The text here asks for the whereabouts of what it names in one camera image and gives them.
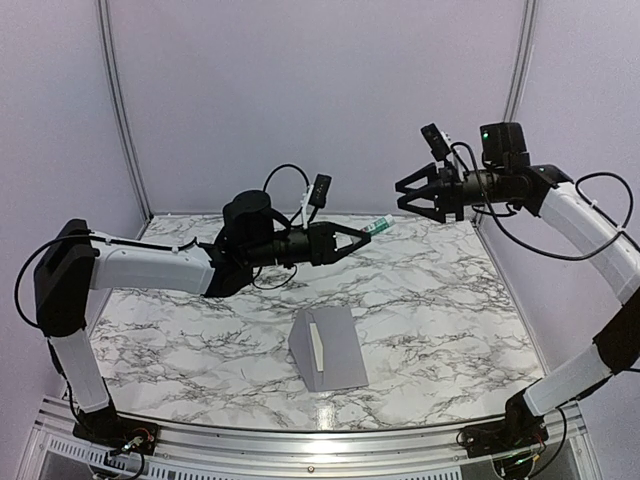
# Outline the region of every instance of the white wall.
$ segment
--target white wall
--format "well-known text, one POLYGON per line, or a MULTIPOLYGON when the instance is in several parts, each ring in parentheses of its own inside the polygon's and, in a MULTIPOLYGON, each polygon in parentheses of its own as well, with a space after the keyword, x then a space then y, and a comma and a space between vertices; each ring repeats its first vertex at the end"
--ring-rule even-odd
MULTIPOLYGON (((15 312, 18 269, 70 218, 129 236, 142 219, 108 98, 93 2, 2 0, 0 11, 0 478, 8 480, 42 396, 61 387, 44 338, 15 312)), ((31 273, 25 280, 22 301, 33 318, 31 273)))
MULTIPOLYGON (((622 174, 640 199, 640 8, 637 2, 540 2, 533 61, 518 114, 533 163, 554 163, 574 179, 597 170, 622 174)), ((614 181, 585 190, 621 221, 626 193, 614 181)), ((508 222, 520 238, 577 253, 527 213, 508 222)), ((619 304, 588 263, 529 254, 492 221, 492 250, 555 368, 591 342, 619 304)), ((638 214, 630 233, 640 239, 638 214)), ((640 478, 640 376, 622 374, 582 402, 605 479, 640 478)))
MULTIPOLYGON (((283 162, 334 177, 327 209, 388 212, 430 161, 420 128, 501 118, 523 2, 112 1, 119 70, 156 211, 219 211, 283 162)), ((277 178, 275 205, 302 187, 277 178)))

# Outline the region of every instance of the gray stand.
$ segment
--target gray stand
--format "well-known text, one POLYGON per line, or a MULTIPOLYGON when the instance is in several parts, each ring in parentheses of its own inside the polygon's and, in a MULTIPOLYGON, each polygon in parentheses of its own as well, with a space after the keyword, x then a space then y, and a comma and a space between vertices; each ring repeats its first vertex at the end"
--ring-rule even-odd
POLYGON ((310 392, 369 385, 349 308, 300 310, 289 348, 310 392))

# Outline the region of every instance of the marble table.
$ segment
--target marble table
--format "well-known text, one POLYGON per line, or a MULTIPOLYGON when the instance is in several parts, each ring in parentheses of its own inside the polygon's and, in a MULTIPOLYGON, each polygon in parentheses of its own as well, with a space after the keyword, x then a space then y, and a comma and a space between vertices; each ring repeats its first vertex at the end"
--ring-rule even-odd
MULTIPOLYGON (((417 217, 335 265, 229 299, 114 290, 92 345, 118 409, 219 426, 398 428, 503 412, 542 376, 513 303, 469 222, 417 217), (349 306, 370 385, 309 393, 287 337, 300 308, 349 306)), ((361 228, 374 217, 329 216, 361 228)), ((156 217, 144 239, 211 242, 219 216, 156 217)), ((289 271, 269 268, 258 282, 289 271)))

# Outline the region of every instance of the marble surface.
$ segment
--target marble surface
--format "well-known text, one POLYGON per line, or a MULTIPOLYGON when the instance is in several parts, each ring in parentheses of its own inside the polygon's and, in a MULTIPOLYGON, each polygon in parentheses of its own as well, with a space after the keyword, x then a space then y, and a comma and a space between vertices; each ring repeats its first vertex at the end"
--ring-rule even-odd
MULTIPOLYGON (((356 228, 374 217, 331 216, 356 228)), ((511 299, 468 222, 417 217, 286 287, 229 299, 114 290, 92 345, 117 407, 204 424, 379 429, 503 412, 542 376, 511 299), (349 306, 370 385, 309 393, 288 351, 300 308, 349 306)), ((216 216, 156 217, 144 239, 213 241, 216 216)), ((279 283, 289 272, 267 269, 279 283)))

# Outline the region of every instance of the robotic arm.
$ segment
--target robotic arm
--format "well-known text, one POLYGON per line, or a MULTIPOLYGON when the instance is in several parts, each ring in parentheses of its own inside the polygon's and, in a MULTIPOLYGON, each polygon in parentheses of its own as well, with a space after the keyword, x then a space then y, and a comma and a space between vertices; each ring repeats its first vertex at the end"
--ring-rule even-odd
MULTIPOLYGON (((323 208, 330 177, 319 175, 303 205, 323 208)), ((328 222, 293 226, 271 207, 266 192, 246 191, 223 209, 224 227, 212 244, 194 239, 179 247, 112 238, 71 220, 49 242, 34 270, 36 318, 47 337, 58 372, 80 407, 74 435, 122 450, 147 432, 136 447, 153 453, 157 425, 118 415, 85 332, 90 289, 135 287, 180 290, 205 297, 229 297, 251 284, 253 269, 297 263, 337 262, 369 243, 369 233, 328 222), (282 230, 274 230, 274 221, 282 230), (352 243, 342 248, 336 235, 352 243)))
POLYGON ((560 169, 530 164, 519 124, 485 125, 480 131, 485 168, 477 169, 472 157, 476 168, 471 171, 461 167, 462 161, 452 148, 455 143, 451 144, 434 124, 424 127, 422 134, 443 166, 431 163, 396 183, 396 191, 403 194, 398 206, 441 223, 446 222, 448 214, 462 220, 466 205, 491 207, 508 202, 516 210, 524 208, 562 233, 590 259, 622 308, 582 353, 510 398, 505 420, 463 429, 462 442, 470 457, 534 444, 536 435, 546 435, 542 427, 546 413, 570 400, 585 398, 613 375, 631 368, 640 357, 637 247, 594 203, 586 201, 560 169), (454 163, 447 160, 449 154, 453 154, 454 163), (422 186, 410 187, 423 179, 426 183, 422 186), (418 206, 414 202, 419 200, 434 205, 418 206), (600 253, 589 255, 596 250, 600 253))

